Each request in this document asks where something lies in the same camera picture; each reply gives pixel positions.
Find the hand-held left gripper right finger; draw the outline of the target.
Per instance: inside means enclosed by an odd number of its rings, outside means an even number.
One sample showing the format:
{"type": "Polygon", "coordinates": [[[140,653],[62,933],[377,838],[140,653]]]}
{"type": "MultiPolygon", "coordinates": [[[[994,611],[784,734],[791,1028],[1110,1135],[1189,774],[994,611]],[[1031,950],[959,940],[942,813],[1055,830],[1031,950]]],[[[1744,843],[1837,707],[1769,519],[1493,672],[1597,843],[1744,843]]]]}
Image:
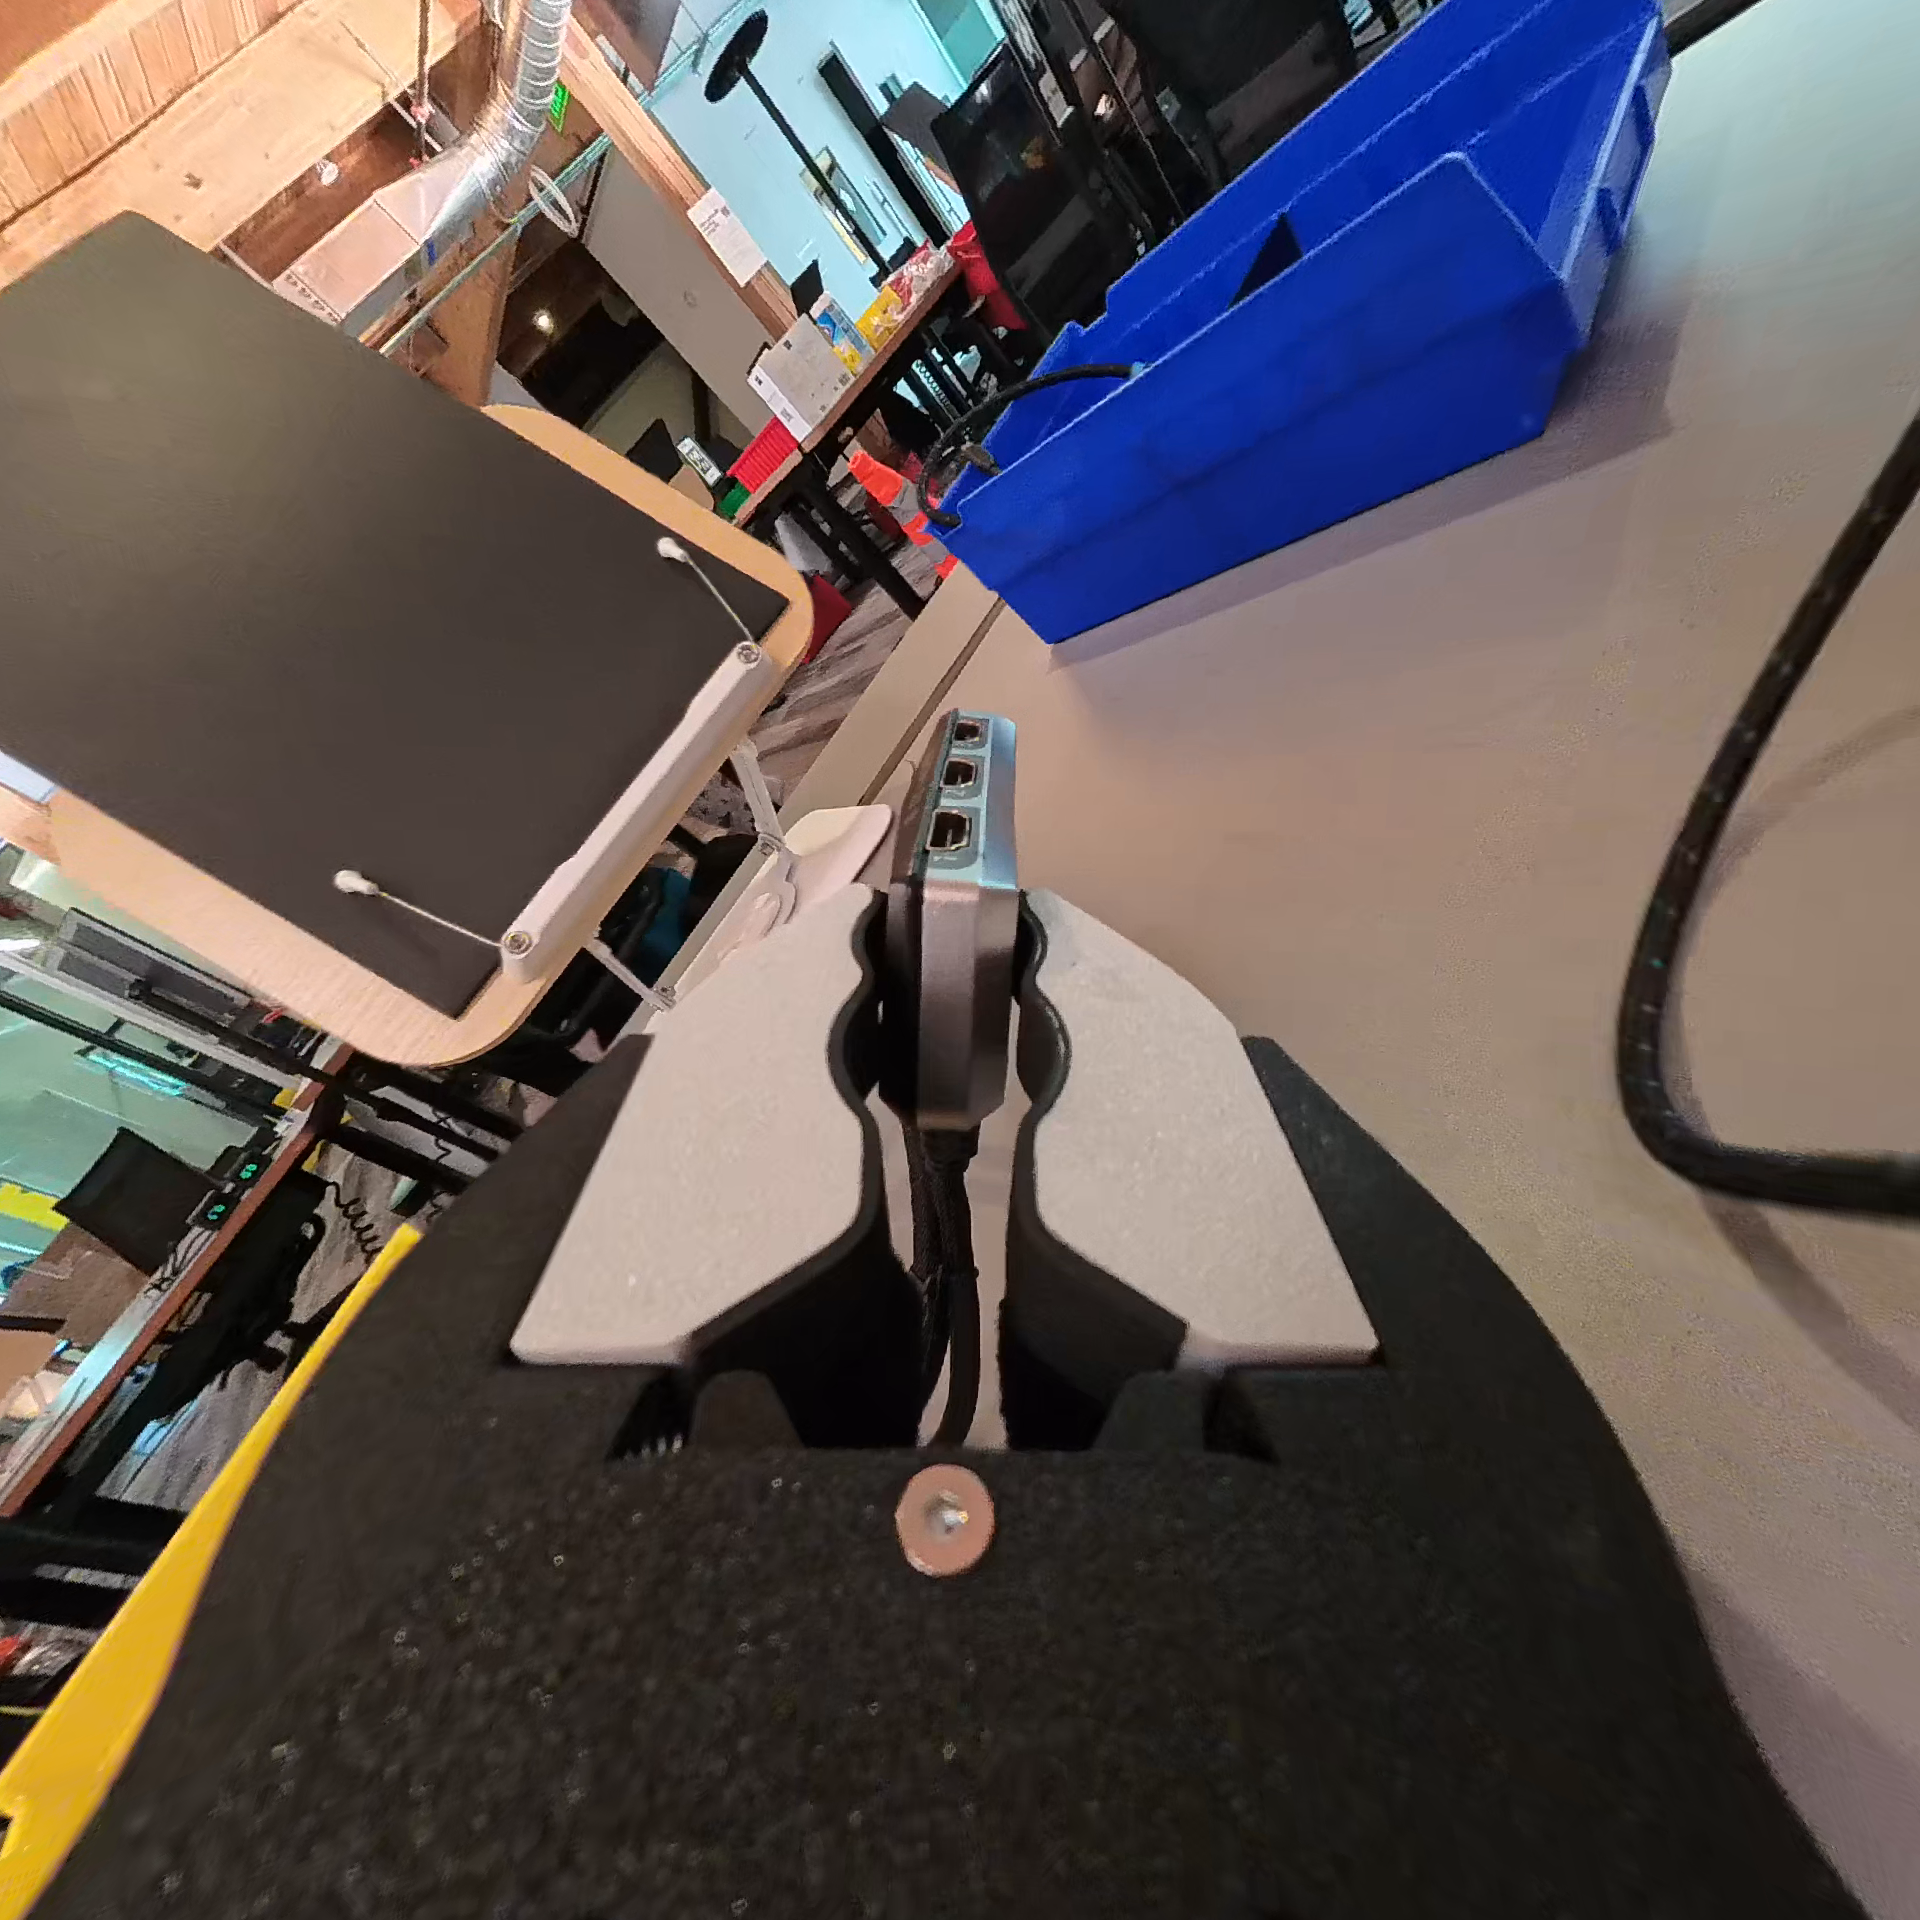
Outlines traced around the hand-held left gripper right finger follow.
{"type": "Polygon", "coordinates": [[[1232,1020],[1024,896],[1007,1325],[1063,1373],[1364,1364],[1378,1334],[1232,1020]]]}

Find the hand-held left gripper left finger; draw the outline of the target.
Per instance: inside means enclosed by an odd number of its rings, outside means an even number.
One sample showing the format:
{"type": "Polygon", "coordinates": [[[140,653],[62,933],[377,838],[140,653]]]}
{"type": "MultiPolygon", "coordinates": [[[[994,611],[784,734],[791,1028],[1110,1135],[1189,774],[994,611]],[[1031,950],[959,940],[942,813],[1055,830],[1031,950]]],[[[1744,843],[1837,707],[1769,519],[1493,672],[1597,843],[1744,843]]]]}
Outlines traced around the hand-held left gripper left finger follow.
{"type": "Polygon", "coordinates": [[[734,950],[660,1014],[512,1332],[527,1364],[680,1364],[879,1197],[854,1031],[869,885],[734,950]]]}

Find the HDMI switch with black cable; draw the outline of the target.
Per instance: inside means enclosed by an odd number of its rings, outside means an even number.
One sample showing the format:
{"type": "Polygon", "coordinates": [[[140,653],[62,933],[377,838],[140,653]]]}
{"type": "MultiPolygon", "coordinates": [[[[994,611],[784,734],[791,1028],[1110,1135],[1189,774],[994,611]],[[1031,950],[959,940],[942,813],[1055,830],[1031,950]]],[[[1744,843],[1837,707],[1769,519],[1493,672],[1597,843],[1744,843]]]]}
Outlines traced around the HDMI switch with black cable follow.
{"type": "Polygon", "coordinates": [[[1016,729],[951,708],[896,832],[882,916],[879,1094],[903,1126],[934,1443],[969,1438],[981,1388],[969,1166],[1006,1092],[1021,915],[1016,729]]]}

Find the black braided cable green plugs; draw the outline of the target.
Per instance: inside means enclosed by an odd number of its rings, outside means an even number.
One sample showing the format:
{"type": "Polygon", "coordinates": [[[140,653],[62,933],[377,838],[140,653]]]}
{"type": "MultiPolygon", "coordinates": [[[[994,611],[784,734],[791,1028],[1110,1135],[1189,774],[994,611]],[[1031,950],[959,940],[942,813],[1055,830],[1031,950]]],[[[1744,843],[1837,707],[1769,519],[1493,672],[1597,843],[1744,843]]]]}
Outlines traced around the black braided cable green plugs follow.
{"type": "Polygon", "coordinates": [[[1842,613],[1917,495],[1917,420],[1842,523],[1796,598],[1700,776],[1649,889],[1616,1011],[1616,1094],[1642,1153],[1678,1182],[1736,1203],[1832,1216],[1917,1219],[1914,1156],[1809,1153],[1725,1143],[1669,1083],[1669,1011],[1694,910],[1727,822],[1842,613]]]}

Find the yellow divided storage bin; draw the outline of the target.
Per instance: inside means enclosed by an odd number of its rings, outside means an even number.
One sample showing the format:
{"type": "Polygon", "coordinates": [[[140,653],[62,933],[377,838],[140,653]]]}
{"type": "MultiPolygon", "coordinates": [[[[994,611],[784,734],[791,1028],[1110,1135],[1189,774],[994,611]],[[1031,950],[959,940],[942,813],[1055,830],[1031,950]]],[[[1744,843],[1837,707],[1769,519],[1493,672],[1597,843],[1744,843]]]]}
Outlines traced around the yellow divided storage bin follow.
{"type": "Polygon", "coordinates": [[[30,1916],[53,1884],[157,1709],[233,1520],[301,1395],[393,1268],[417,1246],[399,1227],[353,1281],[238,1449],[186,1511],[96,1647],[78,1663],[2,1773],[2,1916],[30,1916]]]}

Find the grey desk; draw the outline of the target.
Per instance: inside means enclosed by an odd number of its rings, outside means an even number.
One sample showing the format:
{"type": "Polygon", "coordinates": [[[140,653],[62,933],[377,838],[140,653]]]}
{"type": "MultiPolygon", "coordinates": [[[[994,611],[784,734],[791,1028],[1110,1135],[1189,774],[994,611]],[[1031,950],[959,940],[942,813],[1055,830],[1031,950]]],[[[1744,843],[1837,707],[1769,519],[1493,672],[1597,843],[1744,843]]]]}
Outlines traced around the grey desk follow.
{"type": "Polygon", "coordinates": [[[1277,1039],[1530,1299],[1874,1916],[1914,1916],[1914,1227],[1655,1168],[1614,1032],[1712,752],[1914,415],[1917,6],[1670,69],[1546,432],[1046,647],[925,615],[805,780],[1015,718],[1020,857],[1277,1039]]]}

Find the black board on stand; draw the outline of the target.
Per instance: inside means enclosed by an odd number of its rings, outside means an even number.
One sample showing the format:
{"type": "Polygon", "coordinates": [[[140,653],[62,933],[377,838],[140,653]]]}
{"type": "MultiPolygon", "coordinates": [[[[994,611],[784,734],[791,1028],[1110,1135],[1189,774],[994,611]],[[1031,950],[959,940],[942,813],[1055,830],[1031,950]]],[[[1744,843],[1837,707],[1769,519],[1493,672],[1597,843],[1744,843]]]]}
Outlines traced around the black board on stand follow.
{"type": "Polygon", "coordinates": [[[4,836],[381,1063],[524,1027],[808,653],[775,548],[134,213],[2,387],[4,836]]]}

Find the orange traffic cone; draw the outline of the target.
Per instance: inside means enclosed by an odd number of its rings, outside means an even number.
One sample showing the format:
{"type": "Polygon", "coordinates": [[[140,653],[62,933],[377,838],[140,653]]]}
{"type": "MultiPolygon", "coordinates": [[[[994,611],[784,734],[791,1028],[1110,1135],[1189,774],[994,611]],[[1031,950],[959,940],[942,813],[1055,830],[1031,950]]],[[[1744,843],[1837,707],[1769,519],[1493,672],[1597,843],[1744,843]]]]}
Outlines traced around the orange traffic cone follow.
{"type": "Polygon", "coordinates": [[[870,454],[863,445],[847,447],[847,470],[861,487],[879,513],[897,528],[897,532],[913,547],[938,547],[929,531],[927,511],[920,507],[913,483],[887,462],[870,454]]]}

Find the white cardboard box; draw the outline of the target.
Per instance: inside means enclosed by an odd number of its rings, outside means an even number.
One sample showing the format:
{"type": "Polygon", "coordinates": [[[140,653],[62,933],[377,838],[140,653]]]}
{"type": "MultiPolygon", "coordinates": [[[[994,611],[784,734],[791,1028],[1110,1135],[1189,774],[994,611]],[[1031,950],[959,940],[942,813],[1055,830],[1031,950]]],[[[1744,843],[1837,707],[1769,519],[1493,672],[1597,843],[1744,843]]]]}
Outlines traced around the white cardboard box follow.
{"type": "Polygon", "coordinates": [[[856,383],[869,353],[856,334],[844,337],[825,317],[800,316],[750,364],[750,387],[796,438],[812,436],[856,383]]]}

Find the blue storage bin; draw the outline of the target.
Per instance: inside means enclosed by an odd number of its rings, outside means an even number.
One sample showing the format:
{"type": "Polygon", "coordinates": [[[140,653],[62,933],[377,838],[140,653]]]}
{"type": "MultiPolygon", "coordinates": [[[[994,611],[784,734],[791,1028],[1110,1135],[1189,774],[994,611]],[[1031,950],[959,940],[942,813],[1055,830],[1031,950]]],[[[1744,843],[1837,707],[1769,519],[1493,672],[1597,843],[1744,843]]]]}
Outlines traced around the blue storage bin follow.
{"type": "Polygon", "coordinates": [[[1430,9],[1060,328],[942,542],[1057,643],[1538,438],[1669,75],[1658,4],[1430,9]]]}

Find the black floor lamp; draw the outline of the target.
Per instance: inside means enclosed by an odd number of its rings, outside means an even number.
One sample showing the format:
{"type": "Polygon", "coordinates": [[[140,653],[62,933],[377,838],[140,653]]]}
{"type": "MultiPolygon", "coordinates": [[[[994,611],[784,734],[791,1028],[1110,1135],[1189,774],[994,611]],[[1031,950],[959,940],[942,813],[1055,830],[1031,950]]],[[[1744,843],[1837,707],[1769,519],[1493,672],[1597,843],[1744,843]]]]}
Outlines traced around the black floor lamp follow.
{"type": "Polygon", "coordinates": [[[870,283],[879,288],[890,271],[887,253],[879,252],[873,236],[860,221],[856,211],[847,203],[847,199],[840,195],[840,190],[833,185],[826,171],[816,163],[806,141],[791,125],[791,120],[767,93],[764,83],[754,75],[754,59],[766,40],[767,27],[769,19],[764,9],[756,9],[743,19],[743,23],[727,39],[725,48],[711,62],[711,71],[704,85],[704,99],[708,104],[720,104],[740,86],[750,91],[764,117],[772,123],[772,128],[778,132],[791,153],[798,155],[805,176],[817,190],[822,203],[845,228],[852,252],[863,261],[869,269],[870,283]]]}

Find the silver air duct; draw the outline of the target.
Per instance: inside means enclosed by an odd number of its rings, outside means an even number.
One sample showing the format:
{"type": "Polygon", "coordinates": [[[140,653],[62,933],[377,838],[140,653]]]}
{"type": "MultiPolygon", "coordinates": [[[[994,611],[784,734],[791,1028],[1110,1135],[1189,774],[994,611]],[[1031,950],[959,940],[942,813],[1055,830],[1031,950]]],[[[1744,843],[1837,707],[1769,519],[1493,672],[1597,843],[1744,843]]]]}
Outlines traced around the silver air duct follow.
{"type": "Polygon", "coordinates": [[[565,190],[535,163],[542,132],[553,128],[569,16],[569,1],[503,4],[494,77],[473,125],[301,252],[273,292],[316,319],[362,334],[457,253],[479,221],[505,219],[520,185],[535,213],[577,232],[565,190]]]}

